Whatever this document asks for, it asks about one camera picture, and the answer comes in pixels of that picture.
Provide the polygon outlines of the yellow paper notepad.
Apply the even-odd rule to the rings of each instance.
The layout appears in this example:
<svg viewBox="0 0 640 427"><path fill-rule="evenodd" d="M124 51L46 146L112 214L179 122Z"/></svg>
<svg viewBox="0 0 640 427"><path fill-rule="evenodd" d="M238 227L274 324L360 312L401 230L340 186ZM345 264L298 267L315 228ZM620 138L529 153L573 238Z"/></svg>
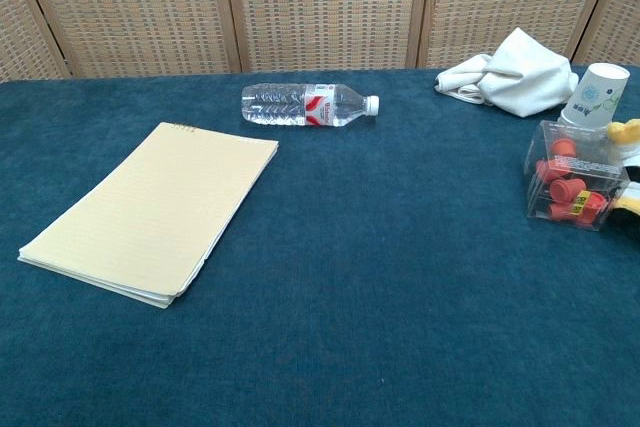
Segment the yellow paper notepad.
<svg viewBox="0 0 640 427"><path fill-rule="evenodd" d="M18 259L165 309L277 149L275 140L162 122Z"/></svg>

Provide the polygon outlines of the clear plastic water bottle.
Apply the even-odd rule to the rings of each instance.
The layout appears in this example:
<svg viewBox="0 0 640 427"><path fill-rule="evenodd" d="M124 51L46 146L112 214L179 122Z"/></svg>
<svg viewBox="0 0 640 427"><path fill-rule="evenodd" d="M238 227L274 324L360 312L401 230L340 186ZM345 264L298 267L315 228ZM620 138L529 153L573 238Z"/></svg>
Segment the clear plastic water bottle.
<svg viewBox="0 0 640 427"><path fill-rule="evenodd" d="M342 127L378 115L378 96L362 96L343 84L261 83L241 94L243 118L262 125Z"/></svg>

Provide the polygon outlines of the blue felt table cover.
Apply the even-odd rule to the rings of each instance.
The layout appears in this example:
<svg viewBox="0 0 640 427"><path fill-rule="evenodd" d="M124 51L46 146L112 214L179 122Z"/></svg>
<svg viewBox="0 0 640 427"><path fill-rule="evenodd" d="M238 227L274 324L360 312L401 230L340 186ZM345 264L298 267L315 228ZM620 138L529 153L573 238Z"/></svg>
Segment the blue felt table cover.
<svg viewBox="0 0 640 427"><path fill-rule="evenodd" d="M0 427L640 427L640 226L526 215L537 119L428 70L0 84ZM243 118L261 83L379 97ZM18 250L160 122L279 148L169 308Z"/></svg>

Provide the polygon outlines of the red rubber plug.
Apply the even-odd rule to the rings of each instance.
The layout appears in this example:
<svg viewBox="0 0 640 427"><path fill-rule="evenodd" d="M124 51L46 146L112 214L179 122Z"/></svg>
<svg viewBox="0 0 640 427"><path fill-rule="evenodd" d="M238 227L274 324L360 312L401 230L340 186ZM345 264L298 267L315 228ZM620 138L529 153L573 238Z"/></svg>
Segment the red rubber plug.
<svg viewBox="0 0 640 427"><path fill-rule="evenodd" d="M564 178L571 173L566 164L557 160L538 160L536 175L544 184L550 184L556 179Z"/></svg>
<svg viewBox="0 0 640 427"><path fill-rule="evenodd" d="M572 205L570 203L550 203L548 205L547 213L551 221L573 221L576 215L572 212Z"/></svg>
<svg viewBox="0 0 640 427"><path fill-rule="evenodd" d="M586 183L580 178L558 178L549 185L549 195L556 203L567 204L575 200L586 189Z"/></svg>
<svg viewBox="0 0 640 427"><path fill-rule="evenodd" d="M567 157L567 158L576 158L577 157L577 146L575 141L569 137L562 137L552 141L549 145L549 155L548 158L550 160L554 160L557 157Z"/></svg>
<svg viewBox="0 0 640 427"><path fill-rule="evenodd" d="M574 199L570 214L574 222L582 226L592 226L608 207L608 199L595 191L582 190Z"/></svg>

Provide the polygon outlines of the crumpled white cloth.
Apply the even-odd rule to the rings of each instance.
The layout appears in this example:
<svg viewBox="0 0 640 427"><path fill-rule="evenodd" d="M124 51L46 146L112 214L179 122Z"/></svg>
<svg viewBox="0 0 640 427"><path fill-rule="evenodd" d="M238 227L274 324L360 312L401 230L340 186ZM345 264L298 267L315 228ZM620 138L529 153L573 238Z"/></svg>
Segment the crumpled white cloth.
<svg viewBox="0 0 640 427"><path fill-rule="evenodd" d="M525 118L566 103L578 83L566 57L516 28L493 54L477 54L440 72L434 90Z"/></svg>

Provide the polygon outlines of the clear plastic box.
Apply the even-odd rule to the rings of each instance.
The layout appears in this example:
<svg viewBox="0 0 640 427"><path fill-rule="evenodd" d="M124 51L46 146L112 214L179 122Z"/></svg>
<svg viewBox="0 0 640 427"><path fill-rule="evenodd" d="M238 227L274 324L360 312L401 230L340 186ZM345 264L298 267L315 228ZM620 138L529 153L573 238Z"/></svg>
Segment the clear plastic box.
<svg viewBox="0 0 640 427"><path fill-rule="evenodd" d="M536 162L550 160L548 158L550 143L562 137L572 138L577 146L576 158L557 157L554 159L566 164L571 170L571 173L563 179L582 179L586 183L585 190L604 195L609 204L592 226L582 226L571 220L552 222L598 231L613 209L616 195L627 185L628 176L624 168L611 154L608 141L599 133L592 129L572 127L560 122L548 120L540 122L529 144L523 166L527 216L551 221L547 213L548 205L554 203L549 195L551 183L544 184L536 175Z"/></svg>

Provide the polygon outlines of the white printed paper cup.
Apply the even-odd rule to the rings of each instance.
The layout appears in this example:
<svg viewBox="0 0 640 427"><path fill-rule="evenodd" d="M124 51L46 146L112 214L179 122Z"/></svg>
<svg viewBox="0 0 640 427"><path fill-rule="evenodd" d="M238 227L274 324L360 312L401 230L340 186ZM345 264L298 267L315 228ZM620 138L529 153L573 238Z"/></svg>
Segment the white printed paper cup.
<svg viewBox="0 0 640 427"><path fill-rule="evenodd" d="M622 97L630 72L611 63L588 66L558 121L577 128L604 131Z"/></svg>

